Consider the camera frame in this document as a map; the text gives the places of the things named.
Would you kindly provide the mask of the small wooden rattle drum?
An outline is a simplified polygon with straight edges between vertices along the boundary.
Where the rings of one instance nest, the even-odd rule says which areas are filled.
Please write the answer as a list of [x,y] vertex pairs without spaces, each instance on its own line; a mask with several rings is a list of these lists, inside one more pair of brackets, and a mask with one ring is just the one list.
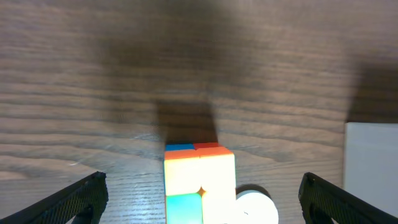
[[245,190],[236,196],[234,223],[278,224],[279,213],[273,200],[257,190]]

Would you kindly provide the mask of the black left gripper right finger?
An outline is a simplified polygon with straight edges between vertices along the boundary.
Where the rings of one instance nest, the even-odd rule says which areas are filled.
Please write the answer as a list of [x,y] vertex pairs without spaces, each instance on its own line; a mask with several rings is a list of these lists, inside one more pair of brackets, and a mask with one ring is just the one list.
[[303,175],[298,199],[306,224],[397,224],[397,218],[321,177]]

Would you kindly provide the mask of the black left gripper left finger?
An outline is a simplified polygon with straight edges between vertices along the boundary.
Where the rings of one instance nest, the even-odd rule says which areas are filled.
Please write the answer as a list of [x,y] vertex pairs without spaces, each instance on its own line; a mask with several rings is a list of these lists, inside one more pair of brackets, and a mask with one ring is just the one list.
[[1,224],[97,224],[109,197],[106,174],[94,172],[51,196],[1,219]]

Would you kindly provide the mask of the multicoloured puzzle cube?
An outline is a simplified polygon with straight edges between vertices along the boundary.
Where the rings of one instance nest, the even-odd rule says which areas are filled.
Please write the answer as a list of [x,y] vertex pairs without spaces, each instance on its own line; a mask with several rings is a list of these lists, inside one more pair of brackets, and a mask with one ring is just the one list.
[[164,152],[166,223],[236,223],[232,151],[217,142],[168,144]]

